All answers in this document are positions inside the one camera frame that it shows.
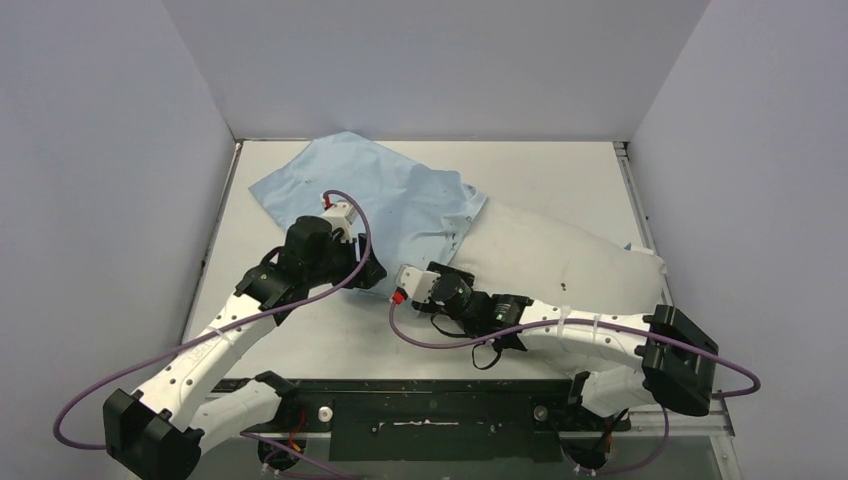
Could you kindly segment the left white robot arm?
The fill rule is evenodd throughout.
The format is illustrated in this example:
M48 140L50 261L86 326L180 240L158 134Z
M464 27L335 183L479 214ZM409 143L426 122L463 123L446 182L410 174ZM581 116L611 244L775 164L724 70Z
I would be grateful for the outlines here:
M141 479L186 479L204 454L245 430L291 427L299 415L298 401L287 395L294 386L271 371L217 399L208 396L259 340L314 302L313 289L367 290L385 276L372 255L371 232L354 235L347 215L298 218L201 335L133 392L118 389L107 398L107 453Z

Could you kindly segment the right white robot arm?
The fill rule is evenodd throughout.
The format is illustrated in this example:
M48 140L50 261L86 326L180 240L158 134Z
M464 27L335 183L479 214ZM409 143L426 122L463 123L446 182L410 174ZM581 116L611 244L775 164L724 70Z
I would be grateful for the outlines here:
M472 274L436 263L426 270L404 266L396 277L398 295L413 309L448 317L461 329L457 338L474 346L489 344L497 355L516 350L609 363L572 377L565 409L578 427L651 404L691 417L708 414L719 348L678 308L603 314L476 291L473 282Z

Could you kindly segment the light blue pillowcase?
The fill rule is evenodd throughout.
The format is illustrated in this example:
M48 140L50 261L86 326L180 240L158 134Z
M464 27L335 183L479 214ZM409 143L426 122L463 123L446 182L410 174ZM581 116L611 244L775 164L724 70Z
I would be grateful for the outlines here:
M399 269L449 263L487 201L452 170L435 170L352 132L310 142L249 191L281 228L315 211L327 190L350 195L372 233L387 276L370 294L389 297Z

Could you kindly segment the white pillow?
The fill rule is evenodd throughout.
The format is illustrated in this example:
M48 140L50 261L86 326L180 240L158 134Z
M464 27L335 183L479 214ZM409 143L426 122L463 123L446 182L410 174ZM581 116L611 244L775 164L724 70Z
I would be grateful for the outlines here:
M653 311L667 272L650 249L494 199L473 220L437 218L410 241L409 263L469 272L476 290L606 314Z

